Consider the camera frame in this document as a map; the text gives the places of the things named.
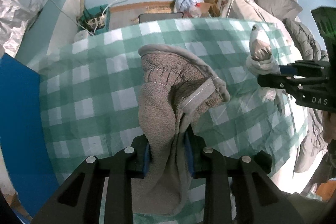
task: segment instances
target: gray duvet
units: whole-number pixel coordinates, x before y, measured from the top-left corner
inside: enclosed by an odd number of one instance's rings
[[[321,50],[310,30],[301,22],[285,19],[285,27],[290,33],[295,46],[299,49],[303,60],[328,61],[327,52]],[[300,145],[300,152],[295,163],[294,172],[308,171],[317,154],[327,147],[323,139],[322,111],[308,109],[308,131]]]
[[[320,44],[314,39],[310,30],[302,22],[296,22],[293,19],[287,18],[283,23],[291,35],[295,47],[299,49],[303,60],[318,61],[321,59]]]

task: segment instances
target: bottle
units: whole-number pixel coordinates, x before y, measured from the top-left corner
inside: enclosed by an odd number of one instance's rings
[[[202,12],[201,12],[200,7],[201,5],[199,3],[196,3],[195,5],[190,6],[189,15],[194,18],[201,17]]]

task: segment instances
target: wooden floor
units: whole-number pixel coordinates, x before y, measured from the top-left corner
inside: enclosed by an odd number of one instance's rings
[[[316,195],[322,197],[323,201],[328,201],[336,189],[336,181],[329,180],[327,183],[322,183],[316,190]]]

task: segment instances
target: gray pillow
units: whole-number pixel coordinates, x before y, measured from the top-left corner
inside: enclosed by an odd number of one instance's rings
[[[255,2],[281,21],[286,18],[294,20],[302,12],[302,7],[295,0],[255,0]]]

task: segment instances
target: towel seam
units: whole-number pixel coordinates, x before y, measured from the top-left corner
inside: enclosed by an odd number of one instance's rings
[[[153,70],[162,70],[162,71],[172,72],[173,74],[177,74],[176,72],[173,72],[172,70],[166,70],[166,69],[151,69],[151,71],[153,71]]]
[[[197,93],[194,97],[192,97],[191,99],[190,99],[190,101],[189,102],[187,102],[186,104],[185,104],[185,106],[182,108],[182,110],[187,106],[187,104],[189,104],[197,95],[199,95],[208,85],[210,85],[210,84],[213,84],[213,81],[216,79],[216,78],[219,78],[219,77],[215,77],[215,78],[213,78],[212,80],[211,80],[211,82],[209,82],[204,88],[202,88],[201,89],[201,91],[199,92],[199,93]]]
[[[167,86],[167,85],[165,85],[165,84],[162,84],[162,83],[159,83],[159,82],[152,82],[152,83],[155,83],[155,84],[160,84],[160,85],[163,85],[163,86]]]

